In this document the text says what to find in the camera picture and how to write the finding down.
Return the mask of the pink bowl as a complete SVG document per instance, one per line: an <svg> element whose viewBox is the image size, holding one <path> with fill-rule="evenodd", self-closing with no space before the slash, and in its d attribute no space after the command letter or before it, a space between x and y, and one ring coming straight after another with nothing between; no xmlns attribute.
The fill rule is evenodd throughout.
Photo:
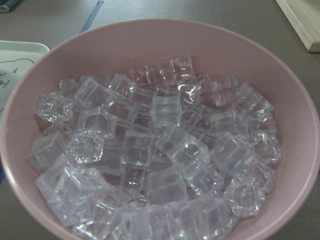
<svg viewBox="0 0 320 240"><path fill-rule="evenodd" d="M236 74L274 106L282 159L261 213L241 220L230 240L264 240L299 210L320 167L320 121L313 101L297 76L274 54L232 31L176 19L118 22L81 33L50 50L18 82L5 106L0 127L0 154L7 180L20 203L43 227L62 240L74 240L48 208L35 186L37 173L25 161L40 136L34 116L42 94L59 81L82 75L127 73L184 54L194 66L217 77Z"/></svg>

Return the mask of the clear ice cubes pile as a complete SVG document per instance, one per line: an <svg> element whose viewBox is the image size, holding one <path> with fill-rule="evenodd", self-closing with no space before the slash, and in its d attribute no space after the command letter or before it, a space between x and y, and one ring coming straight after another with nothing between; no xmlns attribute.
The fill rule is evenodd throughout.
<svg viewBox="0 0 320 240"><path fill-rule="evenodd" d="M282 157L272 104L189 55L63 79L35 117L35 185L84 240L220 239L260 213Z"/></svg>

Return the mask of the cream bear tray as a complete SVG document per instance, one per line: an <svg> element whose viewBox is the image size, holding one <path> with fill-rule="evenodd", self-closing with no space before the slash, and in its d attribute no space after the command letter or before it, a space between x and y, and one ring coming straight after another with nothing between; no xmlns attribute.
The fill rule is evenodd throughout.
<svg viewBox="0 0 320 240"><path fill-rule="evenodd" d="M0 113L3 114L6 103L16 84L24 74L50 50L36 42L7 41L0 42Z"/></svg>

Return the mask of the wooden cutting board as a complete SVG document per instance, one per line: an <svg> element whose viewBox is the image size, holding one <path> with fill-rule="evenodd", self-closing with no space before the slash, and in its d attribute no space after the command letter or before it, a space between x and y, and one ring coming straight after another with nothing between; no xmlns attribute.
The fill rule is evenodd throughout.
<svg viewBox="0 0 320 240"><path fill-rule="evenodd" d="M276 0L305 48L320 52L320 2L318 0Z"/></svg>

